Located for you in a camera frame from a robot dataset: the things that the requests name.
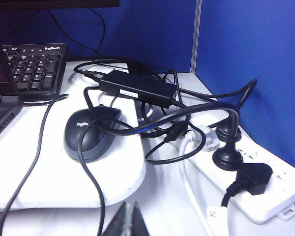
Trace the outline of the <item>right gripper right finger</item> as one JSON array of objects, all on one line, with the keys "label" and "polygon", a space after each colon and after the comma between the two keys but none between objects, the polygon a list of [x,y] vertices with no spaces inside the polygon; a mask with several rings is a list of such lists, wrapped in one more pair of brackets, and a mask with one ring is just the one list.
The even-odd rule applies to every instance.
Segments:
[{"label": "right gripper right finger", "polygon": [[131,236],[149,236],[148,229],[144,222],[140,208],[137,203],[134,203],[131,213]]}]

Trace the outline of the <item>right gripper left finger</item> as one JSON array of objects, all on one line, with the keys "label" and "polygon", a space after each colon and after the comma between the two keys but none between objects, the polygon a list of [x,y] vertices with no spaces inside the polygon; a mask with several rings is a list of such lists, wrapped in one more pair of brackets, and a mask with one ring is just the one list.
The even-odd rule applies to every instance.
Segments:
[{"label": "right gripper left finger", "polygon": [[123,202],[111,219],[103,236],[130,236],[132,227],[132,205]]}]

